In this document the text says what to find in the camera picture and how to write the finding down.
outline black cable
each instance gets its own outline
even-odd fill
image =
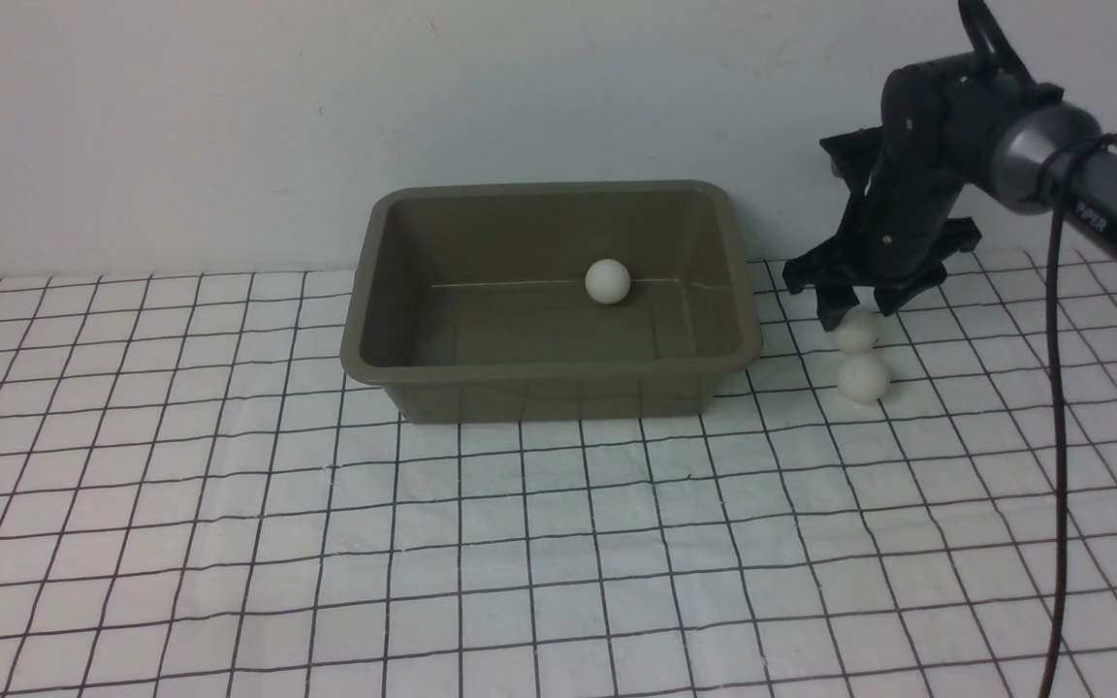
[[[1040,698],[1049,698],[1050,689],[1054,688],[1054,672],[1058,671],[1062,646],[1062,619],[1068,610],[1068,417],[1059,357],[1059,247],[1068,199],[1080,168],[1091,155],[1111,145],[1117,146],[1117,133],[1082,141],[1051,156],[1052,162],[1061,154],[1071,154],[1062,173],[1058,199],[1054,200],[1054,217],[1050,218],[1050,248],[1046,258],[1046,346],[1050,362],[1050,400],[1054,409],[1054,527],[1058,532],[1054,536],[1054,615],[1050,624],[1046,671],[1041,673],[1038,692]]]

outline white grid mat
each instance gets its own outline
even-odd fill
[[[812,295],[701,419],[417,428],[337,363],[351,274],[0,281],[0,692],[1035,695],[1042,284],[962,256],[833,392]],[[1117,695],[1117,267],[1071,256],[1054,695]]]

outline grid paper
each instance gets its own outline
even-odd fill
[[[0,279],[0,694],[1024,697],[1049,632],[1043,287],[961,256],[860,408],[812,294],[701,417],[413,426],[351,272]],[[1061,274],[1071,596],[1117,695],[1117,266]]]

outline ball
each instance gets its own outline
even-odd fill
[[[881,327],[878,315],[863,308],[852,308],[842,315],[842,323],[834,328],[834,346],[843,354],[862,354],[878,343]]]
[[[890,388],[890,370],[877,354],[855,354],[839,370],[839,393],[848,401],[872,405]]]
[[[589,297],[602,305],[615,305],[624,299],[632,288],[629,269],[617,260],[595,261],[584,275],[584,290]]]

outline plastic bin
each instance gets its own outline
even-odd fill
[[[584,291],[603,258],[632,274],[619,305]],[[342,337],[418,423],[697,414],[760,353],[731,199],[699,181],[386,195]]]

